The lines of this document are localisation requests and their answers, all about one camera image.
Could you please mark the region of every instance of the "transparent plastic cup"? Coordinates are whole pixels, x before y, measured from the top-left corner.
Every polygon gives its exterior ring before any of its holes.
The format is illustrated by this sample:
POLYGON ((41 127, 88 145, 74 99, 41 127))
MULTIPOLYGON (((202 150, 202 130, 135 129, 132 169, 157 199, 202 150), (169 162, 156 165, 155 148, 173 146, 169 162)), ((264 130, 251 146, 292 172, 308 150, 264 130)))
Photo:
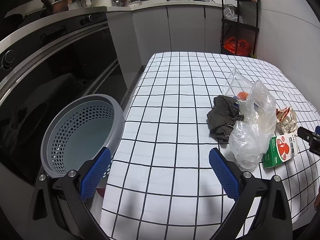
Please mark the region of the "transparent plastic cup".
POLYGON ((234 69, 223 87, 222 94, 224 96, 233 97, 239 100, 246 100, 250 94, 250 90, 253 83, 241 75, 236 69, 234 69))

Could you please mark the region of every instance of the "green and white carton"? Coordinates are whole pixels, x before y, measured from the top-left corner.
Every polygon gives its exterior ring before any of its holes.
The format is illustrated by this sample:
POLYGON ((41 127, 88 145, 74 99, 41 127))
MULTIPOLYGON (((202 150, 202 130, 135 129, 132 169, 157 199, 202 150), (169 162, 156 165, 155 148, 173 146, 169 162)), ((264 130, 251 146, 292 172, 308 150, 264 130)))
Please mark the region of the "green and white carton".
POLYGON ((263 167, 277 166, 298 154, 297 139, 294 133, 287 133, 272 137, 269 142, 269 149, 263 155, 263 167))

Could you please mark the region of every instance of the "white tablecloth with black grid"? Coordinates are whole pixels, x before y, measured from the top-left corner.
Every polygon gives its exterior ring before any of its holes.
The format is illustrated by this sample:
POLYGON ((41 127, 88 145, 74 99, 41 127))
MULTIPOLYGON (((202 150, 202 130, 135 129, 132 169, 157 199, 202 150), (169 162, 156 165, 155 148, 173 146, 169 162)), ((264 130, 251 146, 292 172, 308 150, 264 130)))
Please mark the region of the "white tablecloth with black grid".
MULTIPOLYGON (((166 52, 150 59, 126 118, 124 134, 108 177, 100 225, 111 239, 209 239, 234 204, 208 161, 217 147, 228 160, 228 145, 210 136, 207 113, 236 68, 252 82, 260 79, 290 105, 298 126, 314 130, 320 116, 275 66, 257 59, 211 53, 166 52)), ((297 138, 299 154, 276 168, 253 175, 283 179, 292 221, 313 208, 318 193, 319 156, 297 138)), ((255 198, 239 236, 246 234, 260 198, 255 198)))

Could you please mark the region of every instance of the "laundry basket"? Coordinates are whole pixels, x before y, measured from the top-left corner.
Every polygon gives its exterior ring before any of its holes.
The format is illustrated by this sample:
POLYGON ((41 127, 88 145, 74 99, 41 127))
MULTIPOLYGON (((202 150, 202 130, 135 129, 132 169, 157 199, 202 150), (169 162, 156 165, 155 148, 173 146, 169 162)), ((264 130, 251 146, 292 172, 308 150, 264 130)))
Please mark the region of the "laundry basket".
POLYGON ((102 147, 113 156, 124 131, 124 115, 115 99, 88 95, 66 106, 50 123, 41 144, 41 162, 52 178, 93 159, 102 147))

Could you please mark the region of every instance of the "red object on floor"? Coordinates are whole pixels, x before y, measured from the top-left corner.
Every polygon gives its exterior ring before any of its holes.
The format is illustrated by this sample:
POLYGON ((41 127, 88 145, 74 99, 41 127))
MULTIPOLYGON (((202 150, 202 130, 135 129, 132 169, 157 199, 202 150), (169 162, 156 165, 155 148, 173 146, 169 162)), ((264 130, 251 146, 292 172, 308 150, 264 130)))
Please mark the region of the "red object on floor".
POLYGON ((104 193, 106 192, 106 188, 97 188, 97 192, 101 197, 104 197, 104 193))
MULTIPOLYGON (((230 51, 232 54, 236 52, 236 38, 234 36, 227 39, 226 43, 223 47, 230 51)), ((239 40, 238 41, 238 48, 237 48, 237 56, 249 56, 250 55, 250 44, 246 40, 239 40)))

